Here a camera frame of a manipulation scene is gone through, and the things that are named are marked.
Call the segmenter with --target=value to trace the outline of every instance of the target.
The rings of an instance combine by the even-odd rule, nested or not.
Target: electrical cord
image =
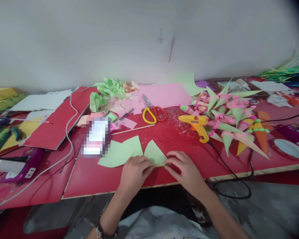
[[[90,88],[91,86],[87,87],[86,89],[84,90],[78,90],[78,91],[85,91],[87,90],[88,88]],[[28,187],[30,187],[30,185],[32,183],[34,183],[35,180],[37,180],[42,174],[44,174],[45,172],[47,172],[48,170],[50,170],[51,168],[53,168],[54,166],[56,166],[57,164],[59,164],[60,162],[62,162],[64,159],[66,159],[68,156],[71,155],[71,153],[73,152],[73,143],[72,141],[70,140],[70,137],[69,137],[69,134],[68,134],[68,126],[69,126],[69,123],[72,121],[72,119],[79,113],[77,111],[76,108],[73,107],[72,105],[72,94],[74,92],[78,92],[78,91],[73,91],[71,94],[70,94],[70,106],[75,110],[75,114],[71,117],[71,119],[66,123],[66,126],[65,126],[65,135],[66,135],[66,138],[68,139],[68,141],[70,142],[70,145],[71,145],[71,150],[70,152],[64,157],[62,158],[61,160],[59,160],[58,162],[56,162],[55,164],[53,164],[52,166],[48,167],[46,170],[42,171],[41,173],[39,173],[28,185],[26,185],[20,192],[18,192],[17,194],[13,195],[11,198],[7,199],[7,200],[4,200],[3,202],[0,203],[0,206],[2,206],[3,204],[11,201],[12,199],[14,199],[15,197],[17,197],[18,195],[20,195],[22,192],[24,192]]]
[[[227,197],[227,198],[230,198],[230,199],[248,199],[251,197],[252,195],[252,192],[251,192],[251,189],[250,187],[243,181],[244,179],[248,179],[248,178],[252,178],[253,175],[254,175],[254,169],[253,169],[253,166],[252,166],[252,163],[251,163],[251,158],[252,158],[252,155],[253,155],[253,149],[250,149],[250,156],[249,156],[249,163],[250,163],[250,166],[251,166],[251,174],[249,176],[246,176],[246,177],[242,177],[242,178],[239,178],[231,169],[230,167],[225,163],[225,161],[223,160],[223,158],[221,157],[219,151],[216,149],[216,147],[209,141],[208,144],[216,151],[216,153],[218,154],[220,160],[223,162],[223,164],[226,166],[226,168],[235,176],[235,179],[227,179],[227,180],[223,180],[223,181],[218,181],[216,183],[214,183],[213,185],[213,190],[215,192],[217,192],[219,195],[222,195],[224,197]],[[244,197],[238,197],[238,196],[230,196],[230,195],[227,195],[227,194],[223,194],[219,191],[218,188],[216,188],[217,185],[221,184],[221,183],[226,183],[226,182],[241,182],[243,183],[247,189],[248,189],[248,195],[247,196],[244,196]]]
[[[286,118],[286,119],[274,119],[274,120],[267,120],[267,121],[262,121],[262,123],[265,123],[265,122],[272,122],[272,121],[284,121],[284,120],[292,120],[296,117],[299,117],[299,114],[298,115],[295,115],[293,117],[290,117],[290,118]]]

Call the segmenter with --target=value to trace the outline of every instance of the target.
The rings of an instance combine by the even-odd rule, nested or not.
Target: left hand
[[[124,167],[118,191],[134,197],[155,165],[144,155],[130,157]]]

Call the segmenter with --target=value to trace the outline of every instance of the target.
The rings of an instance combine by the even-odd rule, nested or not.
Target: right hand
[[[195,198],[199,199],[203,190],[207,189],[208,186],[205,183],[203,177],[198,171],[197,167],[190,159],[190,157],[181,151],[170,151],[165,162],[165,169]],[[173,164],[178,167],[181,173],[177,173],[167,164]]]

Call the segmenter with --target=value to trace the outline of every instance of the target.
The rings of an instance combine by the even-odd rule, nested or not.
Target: yellow glue gun
[[[202,143],[207,143],[209,141],[209,136],[204,128],[204,126],[208,123],[207,116],[192,116],[192,115],[183,115],[179,116],[178,119],[184,123],[189,123],[192,126],[192,130],[197,131],[200,139],[199,141]]]

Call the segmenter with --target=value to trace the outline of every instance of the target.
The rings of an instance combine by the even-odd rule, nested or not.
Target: scissors
[[[147,105],[147,108],[145,108],[144,112],[143,112],[143,119],[146,123],[149,123],[149,124],[155,124],[157,121],[159,122],[163,122],[166,117],[167,117],[167,114],[166,114],[166,111],[163,110],[161,107],[158,107],[158,106],[153,106],[150,101],[148,100],[148,98],[143,95],[143,98],[144,98],[144,101]],[[153,115],[153,113],[150,111],[150,108],[153,108],[154,109],[154,113],[155,113],[155,116]],[[164,117],[159,117],[158,114],[157,114],[157,109],[161,110],[163,113],[164,113]],[[149,112],[149,114],[152,116],[152,118],[154,119],[154,121],[148,121],[145,117],[145,114],[146,114],[146,111]]]

